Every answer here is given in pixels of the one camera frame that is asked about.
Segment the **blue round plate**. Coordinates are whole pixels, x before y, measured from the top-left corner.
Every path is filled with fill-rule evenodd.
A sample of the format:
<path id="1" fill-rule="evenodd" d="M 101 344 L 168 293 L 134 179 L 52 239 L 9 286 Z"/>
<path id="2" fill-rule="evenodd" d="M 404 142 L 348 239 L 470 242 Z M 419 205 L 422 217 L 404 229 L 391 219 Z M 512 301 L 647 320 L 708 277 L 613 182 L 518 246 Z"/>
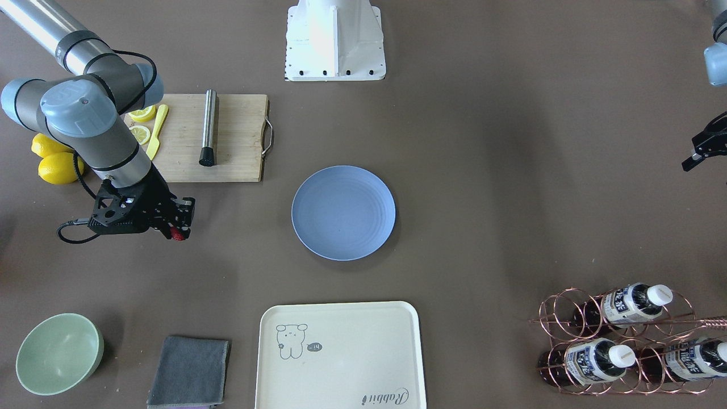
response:
<path id="1" fill-rule="evenodd" d="M 396 204 L 387 185 L 359 166 L 317 171 L 294 194 L 293 229 L 309 251 L 332 261 L 353 261 L 378 251 L 390 237 Z"/>

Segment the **yellow plastic knife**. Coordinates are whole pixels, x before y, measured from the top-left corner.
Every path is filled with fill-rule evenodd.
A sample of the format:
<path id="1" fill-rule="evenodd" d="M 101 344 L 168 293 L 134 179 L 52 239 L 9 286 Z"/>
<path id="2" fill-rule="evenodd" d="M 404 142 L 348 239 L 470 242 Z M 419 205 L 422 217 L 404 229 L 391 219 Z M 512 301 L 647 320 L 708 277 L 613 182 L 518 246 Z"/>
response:
<path id="1" fill-rule="evenodd" d="M 154 118 L 154 124 L 151 131 L 150 140 L 147 143 L 146 153 L 150 160 L 153 160 L 160 148 L 159 136 L 164 125 L 167 114 L 169 113 L 169 106 L 161 104 L 158 106 L 156 116 Z"/>

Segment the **lemon slice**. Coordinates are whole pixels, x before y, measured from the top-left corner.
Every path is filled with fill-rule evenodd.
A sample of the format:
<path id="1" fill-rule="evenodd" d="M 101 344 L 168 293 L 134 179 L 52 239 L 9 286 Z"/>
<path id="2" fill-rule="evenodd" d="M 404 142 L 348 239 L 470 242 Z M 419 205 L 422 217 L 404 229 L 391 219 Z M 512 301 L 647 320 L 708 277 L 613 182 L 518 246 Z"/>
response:
<path id="1" fill-rule="evenodd" d="M 137 123 L 150 122 L 156 118 L 157 107 L 151 105 L 140 110 L 131 111 L 127 114 L 130 120 Z"/>
<path id="2" fill-rule="evenodd" d="M 146 126 L 133 125 L 129 127 L 129 131 L 140 145 L 145 145 L 151 140 L 152 132 Z"/>

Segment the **steel muddler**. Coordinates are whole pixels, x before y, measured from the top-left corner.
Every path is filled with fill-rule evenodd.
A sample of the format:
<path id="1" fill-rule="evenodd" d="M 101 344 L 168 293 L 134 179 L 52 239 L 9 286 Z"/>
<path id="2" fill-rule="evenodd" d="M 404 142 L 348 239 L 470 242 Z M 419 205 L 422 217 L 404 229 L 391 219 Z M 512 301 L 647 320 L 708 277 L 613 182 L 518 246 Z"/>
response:
<path id="1" fill-rule="evenodd" d="M 202 127 L 202 150 L 198 163 L 201 166 L 215 166 L 215 138 L 216 138 L 216 118 L 218 118 L 218 94 L 213 89 L 208 89 L 205 93 L 205 105 L 203 111 L 203 127 Z"/>

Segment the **wooden cutting board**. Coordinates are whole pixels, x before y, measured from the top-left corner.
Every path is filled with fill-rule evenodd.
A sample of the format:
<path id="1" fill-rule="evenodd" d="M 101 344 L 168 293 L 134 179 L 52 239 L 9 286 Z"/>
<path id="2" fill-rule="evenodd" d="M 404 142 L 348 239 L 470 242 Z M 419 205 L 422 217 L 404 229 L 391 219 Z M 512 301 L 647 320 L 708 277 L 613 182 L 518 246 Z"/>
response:
<path id="1" fill-rule="evenodd" d="M 153 163 L 167 183 L 259 182 L 267 95 L 218 95 L 214 166 L 198 163 L 202 150 L 204 94 L 166 94 L 169 113 Z"/>

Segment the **grey folded cloth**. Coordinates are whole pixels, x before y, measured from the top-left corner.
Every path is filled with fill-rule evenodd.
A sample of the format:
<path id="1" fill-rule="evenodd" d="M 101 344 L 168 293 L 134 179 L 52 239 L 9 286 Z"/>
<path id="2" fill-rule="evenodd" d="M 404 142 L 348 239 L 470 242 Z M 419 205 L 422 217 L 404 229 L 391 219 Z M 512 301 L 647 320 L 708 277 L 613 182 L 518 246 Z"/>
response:
<path id="1" fill-rule="evenodd" d="M 213 408 L 224 402 L 229 341 L 167 336 L 148 408 Z"/>

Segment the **dark drink bottle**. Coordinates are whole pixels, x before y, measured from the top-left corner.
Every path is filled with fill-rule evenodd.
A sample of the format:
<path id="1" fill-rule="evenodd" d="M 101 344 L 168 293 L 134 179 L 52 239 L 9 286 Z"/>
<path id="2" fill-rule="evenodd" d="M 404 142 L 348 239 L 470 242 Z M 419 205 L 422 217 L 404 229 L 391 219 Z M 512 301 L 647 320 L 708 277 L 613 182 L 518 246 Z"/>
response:
<path id="1" fill-rule="evenodd" d="M 654 321 L 673 299 L 674 293 L 667 285 L 633 283 L 577 306 L 570 325 L 581 329 L 585 336 L 605 336 L 634 324 Z"/>
<path id="2" fill-rule="evenodd" d="M 690 382 L 725 378 L 726 343 L 698 337 L 670 347 L 639 352 L 641 370 L 650 383 Z"/>
<path id="3" fill-rule="evenodd" d="M 610 383 L 622 378 L 636 364 L 636 353 L 624 344 L 597 337 L 573 343 L 566 349 L 553 349 L 537 362 L 542 379 L 554 387 Z"/>

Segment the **green bowl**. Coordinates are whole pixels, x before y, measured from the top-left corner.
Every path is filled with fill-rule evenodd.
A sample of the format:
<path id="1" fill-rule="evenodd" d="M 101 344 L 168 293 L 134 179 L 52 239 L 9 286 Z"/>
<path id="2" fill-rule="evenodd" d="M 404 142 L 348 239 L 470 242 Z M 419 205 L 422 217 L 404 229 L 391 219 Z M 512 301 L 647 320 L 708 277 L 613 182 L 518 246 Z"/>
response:
<path id="1" fill-rule="evenodd" d="M 44 319 L 23 340 L 15 372 L 29 393 L 65 393 L 91 376 L 101 363 L 105 342 L 101 331 L 81 314 L 63 313 Z"/>

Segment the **cream rectangular tray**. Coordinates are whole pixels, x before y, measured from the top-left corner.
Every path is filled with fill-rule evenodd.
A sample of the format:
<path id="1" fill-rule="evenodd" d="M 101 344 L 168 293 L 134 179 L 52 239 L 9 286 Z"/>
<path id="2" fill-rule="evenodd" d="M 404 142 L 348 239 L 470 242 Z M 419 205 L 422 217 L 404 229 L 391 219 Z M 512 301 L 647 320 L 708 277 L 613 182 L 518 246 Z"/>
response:
<path id="1" fill-rule="evenodd" d="M 279 305 L 260 321 L 257 408 L 426 408 L 405 301 Z"/>

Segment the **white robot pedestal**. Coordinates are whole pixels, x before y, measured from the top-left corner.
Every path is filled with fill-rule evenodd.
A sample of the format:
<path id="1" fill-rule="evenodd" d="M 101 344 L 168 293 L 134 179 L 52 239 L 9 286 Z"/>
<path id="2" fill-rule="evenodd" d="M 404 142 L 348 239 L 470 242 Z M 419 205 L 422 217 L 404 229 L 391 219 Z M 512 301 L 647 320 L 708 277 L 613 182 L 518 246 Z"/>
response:
<path id="1" fill-rule="evenodd" d="M 369 1 L 299 1 L 288 8 L 286 81 L 386 77 L 379 7 Z"/>

